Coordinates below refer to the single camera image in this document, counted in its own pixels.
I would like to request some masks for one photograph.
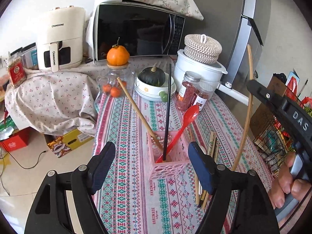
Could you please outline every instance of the red spice jar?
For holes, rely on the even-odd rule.
[[[10,76],[10,81],[14,88],[20,86],[26,80],[26,74],[24,72],[21,56],[14,54],[5,60],[7,63],[7,71]]]
[[[198,89],[196,90],[195,94],[193,95],[191,105],[198,105],[199,111],[201,111],[206,104],[207,100],[210,100],[213,95],[213,88],[212,86],[205,82],[200,81]]]
[[[200,81],[200,75],[186,71],[184,79],[177,96],[175,107],[182,112],[185,112],[191,105],[191,101],[195,91],[197,90],[198,83]]]

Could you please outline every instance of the woven basket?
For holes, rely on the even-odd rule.
[[[206,35],[189,34],[184,39],[184,53],[187,57],[205,64],[215,63],[222,52],[222,46],[215,39]]]

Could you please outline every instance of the cardboard box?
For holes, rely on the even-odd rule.
[[[52,135],[47,134],[44,137],[46,144],[58,158],[93,139],[92,136],[84,134],[78,129],[72,130],[56,139]]]
[[[18,130],[10,135],[8,139],[1,141],[0,144],[6,151],[14,151],[23,148],[28,145],[29,132],[30,128]]]
[[[287,86],[277,77],[272,76],[267,89],[284,96]],[[267,126],[268,121],[272,119],[272,112],[263,103],[261,103],[250,119],[249,127],[253,135],[257,137],[260,133],[262,133]]]

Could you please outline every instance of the refrigerator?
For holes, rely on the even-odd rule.
[[[246,82],[249,65],[246,46],[252,49],[253,70],[256,70],[269,26],[271,0],[194,0],[204,20],[186,17],[180,48],[187,34],[206,34],[220,42],[222,52],[218,62],[228,74],[222,82],[232,83],[233,89],[248,95]],[[230,110],[237,101],[218,92]]]

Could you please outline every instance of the tile floor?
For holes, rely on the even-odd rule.
[[[81,164],[88,163],[92,157],[93,142],[94,140],[91,140],[61,158],[57,158],[51,151],[43,153],[38,165],[30,170],[21,168],[9,155],[4,158],[2,182],[10,196],[0,184],[0,209],[18,234],[24,233],[30,207],[46,173],[49,170],[56,170],[58,173],[69,172]],[[43,135],[32,130],[29,145],[11,154],[23,167],[27,168],[33,166],[39,154],[47,149]],[[3,161],[0,160],[0,173],[2,167]],[[75,233],[80,234],[82,230],[71,191],[68,191],[67,195],[74,230]]]

